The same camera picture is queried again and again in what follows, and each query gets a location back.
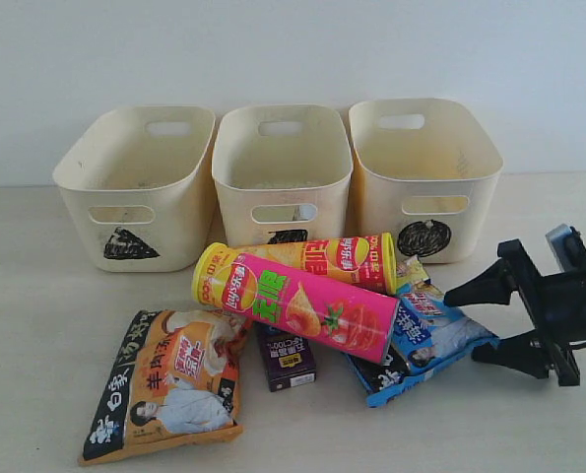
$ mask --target basket handle hole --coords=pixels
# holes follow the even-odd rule
[[[152,136],[187,136],[192,127],[186,121],[154,121],[146,124],[146,131]]]
[[[263,121],[257,132],[262,136],[291,136],[300,134],[302,129],[300,121]]]
[[[258,224],[290,224],[310,222],[316,218],[318,209],[314,204],[260,205],[253,207],[251,218]]]
[[[91,207],[89,217],[97,224],[149,224],[155,211],[145,205]]]
[[[455,215],[470,205],[466,195],[413,195],[402,201],[402,212],[407,215]]]
[[[421,113],[385,115],[378,119],[378,126],[383,130],[420,130],[425,122]]]

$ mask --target yellow lid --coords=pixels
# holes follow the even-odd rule
[[[382,266],[384,267],[384,284],[389,296],[395,296],[398,290],[398,274],[395,260],[395,247],[391,234],[380,236],[382,241]]]
[[[207,248],[205,248],[205,251],[203,251],[201,257],[198,258],[196,266],[194,267],[194,273],[192,274],[192,298],[197,303],[200,302],[200,300],[198,299],[198,293],[199,284],[201,282],[201,273],[203,272],[203,269],[207,266],[207,262],[210,260],[213,253],[223,248],[227,248],[227,245],[224,243],[212,243]]]

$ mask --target white table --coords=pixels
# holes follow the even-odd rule
[[[586,242],[586,173],[501,179],[472,257],[430,266],[448,290],[520,237],[543,273],[556,271],[544,233],[576,226]],[[220,222],[215,232],[220,233]],[[78,471],[115,352],[140,308],[188,309],[191,269],[107,274],[87,259],[55,188],[0,189],[0,472]],[[512,306],[467,312],[500,336],[531,328]],[[271,393],[253,336],[242,357],[245,432],[93,467],[114,472],[586,472],[586,350],[579,387],[558,387],[463,360],[383,408],[339,353],[315,347],[313,384]]]

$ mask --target potato chip can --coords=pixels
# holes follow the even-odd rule
[[[393,296],[398,289],[395,250],[389,233],[235,249],[376,293]]]
[[[284,264],[211,244],[199,259],[192,295],[281,330],[381,364],[398,300]]]

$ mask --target purple box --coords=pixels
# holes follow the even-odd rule
[[[271,391],[314,381],[316,365],[305,338],[262,323],[255,330]]]

